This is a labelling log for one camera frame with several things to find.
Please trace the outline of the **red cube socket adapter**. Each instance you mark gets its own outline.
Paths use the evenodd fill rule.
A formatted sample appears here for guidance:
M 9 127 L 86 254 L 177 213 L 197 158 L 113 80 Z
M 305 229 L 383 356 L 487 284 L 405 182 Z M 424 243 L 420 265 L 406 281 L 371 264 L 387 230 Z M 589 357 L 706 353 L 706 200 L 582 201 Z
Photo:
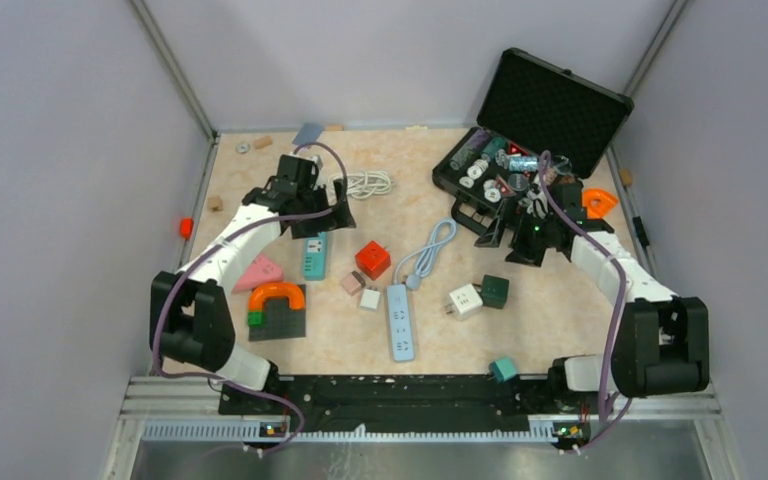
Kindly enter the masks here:
M 377 280 L 391 266 L 390 253 L 375 241 L 370 241 L 355 254 L 355 263 L 361 273 Z

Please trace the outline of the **pink triangular power strip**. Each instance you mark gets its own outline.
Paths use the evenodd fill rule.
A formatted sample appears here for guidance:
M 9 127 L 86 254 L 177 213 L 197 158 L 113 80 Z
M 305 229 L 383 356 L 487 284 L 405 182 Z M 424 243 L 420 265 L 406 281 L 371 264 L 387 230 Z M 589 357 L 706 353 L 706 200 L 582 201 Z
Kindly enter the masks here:
M 265 254 L 259 254 L 236 281 L 232 292 L 247 292 L 266 283 L 283 281 L 283 269 Z

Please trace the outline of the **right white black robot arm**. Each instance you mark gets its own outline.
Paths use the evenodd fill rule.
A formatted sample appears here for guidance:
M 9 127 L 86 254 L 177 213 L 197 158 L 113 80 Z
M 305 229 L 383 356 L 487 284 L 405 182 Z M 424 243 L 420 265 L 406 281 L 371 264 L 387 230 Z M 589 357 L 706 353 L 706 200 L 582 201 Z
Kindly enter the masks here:
M 659 283 L 622 246 L 614 229 L 595 217 L 580 182 L 547 189 L 532 183 L 503 195 L 498 188 L 459 195 L 462 205 L 486 217 L 487 226 L 465 216 L 459 222 L 478 234 L 479 247 L 496 247 L 511 230 L 509 263 L 538 267 L 548 250 L 564 255 L 612 303 L 605 350 L 557 358 L 548 372 L 546 397 L 572 412 L 596 392 L 627 398 L 697 392 L 710 383 L 709 314 L 697 297 L 681 297 Z

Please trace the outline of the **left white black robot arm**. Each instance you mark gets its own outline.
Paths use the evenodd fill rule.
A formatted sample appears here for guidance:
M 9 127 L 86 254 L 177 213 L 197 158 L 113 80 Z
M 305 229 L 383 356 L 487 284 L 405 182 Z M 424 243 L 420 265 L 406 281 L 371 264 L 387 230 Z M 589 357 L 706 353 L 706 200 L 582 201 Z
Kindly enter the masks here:
M 222 232 L 176 272 L 161 271 L 150 287 L 149 344 L 155 372 L 171 359 L 206 378 L 235 383 L 257 413 L 279 404 L 269 360 L 238 344 L 229 296 L 255 258 L 285 232 L 295 239 L 353 228 L 347 172 L 326 187 L 320 164 L 296 154 L 280 157 L 262 187 L 250 190 Z

